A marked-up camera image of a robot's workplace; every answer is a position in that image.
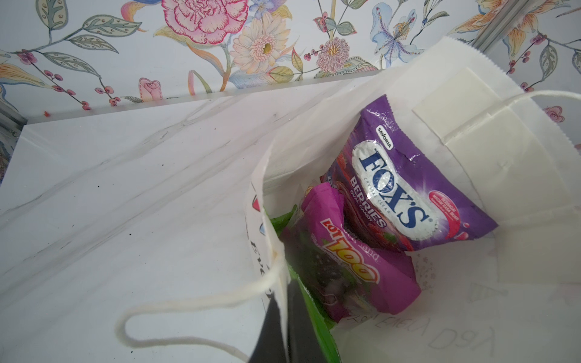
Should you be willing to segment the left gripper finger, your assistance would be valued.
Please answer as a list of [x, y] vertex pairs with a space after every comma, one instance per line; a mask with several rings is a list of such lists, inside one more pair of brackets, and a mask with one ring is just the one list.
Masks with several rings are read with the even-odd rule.
[[327, 361], [316, 337], [300, 284], [287, 286], [287, 318], [271, 299], [259, 339], [249, 363], [324, 363]]

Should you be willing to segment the green chips bag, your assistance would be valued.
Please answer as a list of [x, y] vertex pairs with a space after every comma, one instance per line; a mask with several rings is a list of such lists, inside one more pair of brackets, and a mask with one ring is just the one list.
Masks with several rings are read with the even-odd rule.
[[304, 285], [292, 265], [288, 308], [288, 347], [291, 362], [340, 362], [332, 323], [321, 304]]

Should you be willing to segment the magenta purple snack bag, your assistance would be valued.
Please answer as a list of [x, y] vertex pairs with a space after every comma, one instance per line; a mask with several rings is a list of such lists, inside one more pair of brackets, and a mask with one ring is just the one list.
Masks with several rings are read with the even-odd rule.
[[334, 322], [360, 313], [401, 313], [422, 292], [412, 259], [352, 235], [344, 206], [330, 184], [312, 187], [280, 233], [287, 261]]

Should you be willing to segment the purple white snack packet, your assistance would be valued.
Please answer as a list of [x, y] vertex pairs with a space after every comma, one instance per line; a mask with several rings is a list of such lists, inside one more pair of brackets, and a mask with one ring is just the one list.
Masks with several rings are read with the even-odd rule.
[[344, 196], [349, 230], [374, 248], [413, 252], [498, 226], [401, 130], [385, 95], [361, 110], [321, 180]]

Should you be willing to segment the white paper bag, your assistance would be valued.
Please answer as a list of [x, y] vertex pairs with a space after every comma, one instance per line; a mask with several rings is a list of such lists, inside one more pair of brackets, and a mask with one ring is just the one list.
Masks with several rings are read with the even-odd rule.
[[280, 233], [306, 193], [327, 183], [361, 110], [382, 95], [401, 130], [498, 226], [476, 240], [385, 250], [412, 259], [422, 292], [396, 315], [328, 317], [340, 362], [578, 362], [580, 305], [567, 299], [580, 295], [579, 153], [534, 93], [450, 38], [280, 129], [245, 204], [258, 280], [132, 308], [117, 338], [132, 348], [210, 346], [249, 362], [271, 299], [287, 318]]

